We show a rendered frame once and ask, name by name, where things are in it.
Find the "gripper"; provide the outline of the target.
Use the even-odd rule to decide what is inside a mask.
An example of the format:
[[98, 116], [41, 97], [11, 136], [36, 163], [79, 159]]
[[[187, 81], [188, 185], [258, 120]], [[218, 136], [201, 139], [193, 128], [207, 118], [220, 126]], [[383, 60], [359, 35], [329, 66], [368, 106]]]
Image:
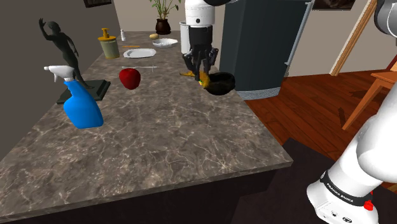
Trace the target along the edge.
[[200, 51], [205, 74], [209, 74], [215, 64], [219, 50], [212, 48], [212, 26], [189, 26], [189, 39], [191, 50], [183, 54], [186, 67], [194, 74], [195, 80], [200, 80]]

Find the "yellow banana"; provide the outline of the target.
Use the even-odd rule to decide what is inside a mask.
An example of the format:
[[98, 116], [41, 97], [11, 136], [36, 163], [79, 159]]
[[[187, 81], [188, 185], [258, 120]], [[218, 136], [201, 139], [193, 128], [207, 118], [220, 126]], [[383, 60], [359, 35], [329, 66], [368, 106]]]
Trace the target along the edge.
[[[189, 76], [189, 77], [195, 77], [195, 74], [192, 71], [187, 71], [187, 72], [180, 72], [179, 73], [181, 76]], [[210, 85], [210, 77], [207, 73], [204, 71], [199, 71], [199, 84], [203, 87], [203, 89], [208, 89]]]

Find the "black bowl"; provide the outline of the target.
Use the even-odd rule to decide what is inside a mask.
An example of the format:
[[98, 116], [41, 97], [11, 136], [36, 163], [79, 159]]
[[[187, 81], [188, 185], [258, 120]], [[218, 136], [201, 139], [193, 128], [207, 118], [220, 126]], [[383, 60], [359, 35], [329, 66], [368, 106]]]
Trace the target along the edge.
[[231, 73], [217, 72], [209, 75], [205, 89], [212, 95], [226, 95], [235, 88], [235, 77]]

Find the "white shallow bowl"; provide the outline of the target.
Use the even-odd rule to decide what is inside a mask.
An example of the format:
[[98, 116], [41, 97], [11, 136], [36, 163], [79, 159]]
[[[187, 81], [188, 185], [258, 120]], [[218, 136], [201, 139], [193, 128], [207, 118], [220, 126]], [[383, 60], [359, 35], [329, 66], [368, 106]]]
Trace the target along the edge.
[[172, 38], [159, 38], [153, 40], [152, 43], [158, 48], [172, 48], [178, 44], [178, 40]]

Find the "potted green plant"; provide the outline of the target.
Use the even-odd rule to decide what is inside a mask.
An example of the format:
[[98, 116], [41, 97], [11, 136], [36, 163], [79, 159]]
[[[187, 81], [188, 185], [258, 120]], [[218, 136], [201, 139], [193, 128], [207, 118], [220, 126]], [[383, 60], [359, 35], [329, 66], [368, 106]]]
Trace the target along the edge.
[[156, 33], [159, 35], [168, 35], [171, 33], [171, 27], [168, 22], [168, 16], [171, 9], [179, 10], [181, 0], [149, 0], [151, 7], [158, 12], [157, 23], [155, 26]]

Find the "dark grey refrigerator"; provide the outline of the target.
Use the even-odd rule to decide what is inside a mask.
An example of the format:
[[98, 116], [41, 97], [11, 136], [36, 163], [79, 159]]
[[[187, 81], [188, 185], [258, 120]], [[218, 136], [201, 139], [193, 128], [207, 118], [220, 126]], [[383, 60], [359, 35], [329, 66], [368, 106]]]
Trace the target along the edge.
[[313, 0], [238, 0], [225, 6], [220, 71], [244, 100], [277, 96]]

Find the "silver fork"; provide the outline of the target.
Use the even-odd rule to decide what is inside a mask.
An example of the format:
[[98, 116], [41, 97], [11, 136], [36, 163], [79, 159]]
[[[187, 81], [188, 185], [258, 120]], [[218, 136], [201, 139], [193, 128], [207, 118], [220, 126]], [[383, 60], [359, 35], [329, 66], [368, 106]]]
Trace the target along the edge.
[[135, 67], [127, 67], [127, 66], [122, 66], [122, 69], [138, 69], [138, 68], [148, 68], [151, 69], [152, 73], [154, 73], [154, 69], [158, 68], [158, 66], [135, 66]]

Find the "white octagonal plate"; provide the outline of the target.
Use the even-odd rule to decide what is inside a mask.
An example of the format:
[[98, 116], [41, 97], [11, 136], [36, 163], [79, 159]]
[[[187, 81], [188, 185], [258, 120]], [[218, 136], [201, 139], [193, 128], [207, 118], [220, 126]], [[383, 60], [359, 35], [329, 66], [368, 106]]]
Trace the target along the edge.
[[152, 57], [156, 54], [156, 52], [157, 51], [153, 48], [135, 48], [135, 49], [127, 50], [126, 52], [123, 53], [123, 56], [125, 58], [130, 58], [130, 59], [140, 59], [140, 58]]

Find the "red apple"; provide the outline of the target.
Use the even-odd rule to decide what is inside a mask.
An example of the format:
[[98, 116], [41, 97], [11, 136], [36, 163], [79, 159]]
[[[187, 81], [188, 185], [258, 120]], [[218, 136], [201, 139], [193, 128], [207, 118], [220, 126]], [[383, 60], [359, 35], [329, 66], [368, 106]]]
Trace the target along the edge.
[[126, 68], [120, 71], [119, 79], [125, 88], [133, 90], [139, 86], [141, 74], [137, 69]]

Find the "olive soap dispenser yellow pump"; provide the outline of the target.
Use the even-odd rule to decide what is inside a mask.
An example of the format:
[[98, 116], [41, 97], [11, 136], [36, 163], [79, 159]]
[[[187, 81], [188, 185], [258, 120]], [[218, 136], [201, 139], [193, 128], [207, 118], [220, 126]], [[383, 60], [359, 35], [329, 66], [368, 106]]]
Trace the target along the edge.
[[102, 36], [98, 37], [106, 59], [116, 59], [120, 56], [116, 36], [108, 34], [108, 28], [102, 28]]

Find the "blue spray bottle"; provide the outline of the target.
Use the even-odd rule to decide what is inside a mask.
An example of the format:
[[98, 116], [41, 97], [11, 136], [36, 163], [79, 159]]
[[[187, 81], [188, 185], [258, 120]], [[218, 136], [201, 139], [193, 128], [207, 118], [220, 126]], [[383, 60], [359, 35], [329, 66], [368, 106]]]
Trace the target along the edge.
[[104, 124], [102, 113], [90, 93], [73, 78], [70, 66], [45, 66], [44, 70], [54, 75], [54, 82], [62, 78], [71, 93], [63, 108], [71, 123], [78, 129], [100, 127]]

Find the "dark human figure statue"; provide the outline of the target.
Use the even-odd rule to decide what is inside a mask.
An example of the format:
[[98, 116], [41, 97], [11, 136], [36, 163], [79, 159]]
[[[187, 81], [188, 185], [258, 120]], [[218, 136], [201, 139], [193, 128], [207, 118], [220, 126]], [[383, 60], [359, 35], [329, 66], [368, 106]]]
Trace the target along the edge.
[[110, 86], [110, 82], [106, 80], [93, 80], [89, 81], [89, 83], [93, 83], [94, 86], [89, 86], [81, 76], [78, 64], [79, 54], [72, 39], [67, 34], [63, 33], [58, 23], [54, 21], [44, 22], [43, 18], [40, 18], [39, 27], [45, 39], [55, 44], [62, 52], [62, 57], [67, 62], [67, 65], [74, 69], [73, 80], [79, 81], [79, 83], [92, 94], [96, 101], [103, 100]]

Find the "leaning wooden beam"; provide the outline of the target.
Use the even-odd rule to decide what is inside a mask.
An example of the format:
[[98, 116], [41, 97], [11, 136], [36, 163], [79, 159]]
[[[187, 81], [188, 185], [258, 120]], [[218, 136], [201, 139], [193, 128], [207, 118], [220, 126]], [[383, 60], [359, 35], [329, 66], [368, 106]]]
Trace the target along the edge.
[[352, 49], [357, 43], [359, 37], [364, 31], [369, 19], [373, 15], [376, 8], [377, 0], [368, 0], [363, 8], [360, 16], [358, 17], [352, 31], [347, 38], [343, 48], [341, 49], [334, 65], [331, 68], [330, 75], [337, 76], [340, 73], [343, 65], [345, 64], [348, 56], [350, 55]]

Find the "dark framed wall picture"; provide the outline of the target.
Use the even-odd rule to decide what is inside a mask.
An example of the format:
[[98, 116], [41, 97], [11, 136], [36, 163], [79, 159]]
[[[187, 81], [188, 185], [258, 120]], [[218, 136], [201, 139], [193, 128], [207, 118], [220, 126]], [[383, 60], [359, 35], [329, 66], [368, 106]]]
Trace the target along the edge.
[[103, 6], [111, 4], [112, 0], [83, 0], [86, 8], [93, 8], [97, 6]]

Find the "brown wall picture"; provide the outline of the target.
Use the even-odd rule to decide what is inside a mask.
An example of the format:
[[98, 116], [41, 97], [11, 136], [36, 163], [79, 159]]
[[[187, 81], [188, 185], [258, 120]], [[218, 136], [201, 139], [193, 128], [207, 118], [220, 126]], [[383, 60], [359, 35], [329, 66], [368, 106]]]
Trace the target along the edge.
[[356, 0], [315, 0], [312, 10], [351, 10]]

